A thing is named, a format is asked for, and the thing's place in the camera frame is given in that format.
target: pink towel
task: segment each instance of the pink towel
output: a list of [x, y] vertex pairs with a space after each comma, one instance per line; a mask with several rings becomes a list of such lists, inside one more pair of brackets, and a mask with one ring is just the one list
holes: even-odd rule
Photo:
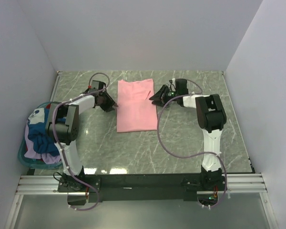
[[157, 130], [157, 109], [149, 98], [153, 96], [153, 80], [118, 81], [118, 133]]

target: teal basket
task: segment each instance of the teal basket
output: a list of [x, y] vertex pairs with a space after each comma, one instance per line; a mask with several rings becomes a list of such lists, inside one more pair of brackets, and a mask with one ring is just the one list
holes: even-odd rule
[[[38, 108], [45, 108], [49, 103], [50, 102], [43, 103], [39, 105]], [[26, 143], [25, 143], [25, 138], [23, 137], [23, 140], [21, 142], [21, 145], [18, 151], [18, 160], [21, 162], [21, 164], [23, 164], [26, 167], [36, 168], [36, 169], [54, 169], [62, 165], [62, 161], [55, 163], [55, 164], [48, 165], [41, 160], [26, 158], [24, 156], [26, 152], [27, 152]]]

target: gray marble surface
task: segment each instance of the gray marble surface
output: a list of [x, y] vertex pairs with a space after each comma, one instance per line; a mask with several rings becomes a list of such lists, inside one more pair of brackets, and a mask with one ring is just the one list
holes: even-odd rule
[[[96, 71], [60, 72], [54, 101], [78, 96]], [[172, 78], [197, 82], [204, 94], [219, 94], [227, 115], [221, 138], [221, 158], [227, 171], [252, 172], [248, 154], [233, 111], [232, 103], [219, 71], [103, 71], [111, 79], [109, 95], [117, 100], [118, 80], [129, 82], [153, 78], [154, 91]], [[96, 80], [106, 81], [104, 76]], [[188, 83], [190, 92], [199, 91]], [[182, 108], [176, 103], [167, 108], [161, 118], [160, 133], [168, 149], [179, 155], [203, 151], [203, 133], [198, 125], [196, 110]], [[149, 174], [200, 172], [203, 156], [178, 159], [167, 154], [158, 143], [156, 131], [117, 133], [116, 112], [105, 113], [101, 108], [90, 109], [80, 115], [77, 139], [80, 159], [87, 174]], [[36, 175], [51, 175], [55, 170], [36, 170]]]

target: white enclosure wall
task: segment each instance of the white enclosure wall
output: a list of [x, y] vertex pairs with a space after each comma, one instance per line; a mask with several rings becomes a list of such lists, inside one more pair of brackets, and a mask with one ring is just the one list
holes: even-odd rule
[[17, 160], [30, 112], [49, 99], [56, 72], [16, 0], [0, 0], [0, 229], [20, 175]]
[[286, 229], [286, 0], [264, 0], [226, 81], [253, 165]]
[[18, 0], [56, 70], [225, 70], [262, 0]]

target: blue towel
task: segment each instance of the blue towel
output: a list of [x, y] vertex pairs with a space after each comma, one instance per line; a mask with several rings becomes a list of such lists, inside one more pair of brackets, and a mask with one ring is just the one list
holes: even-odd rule
[[45, 131], [49, 116], [48, 108], [38, 108], [28, 118], [29, 134], [28, 139], [34, 143], [34, 151], [38, 154], [49, 153], [52, 156], [58, 156], [59, 151]]

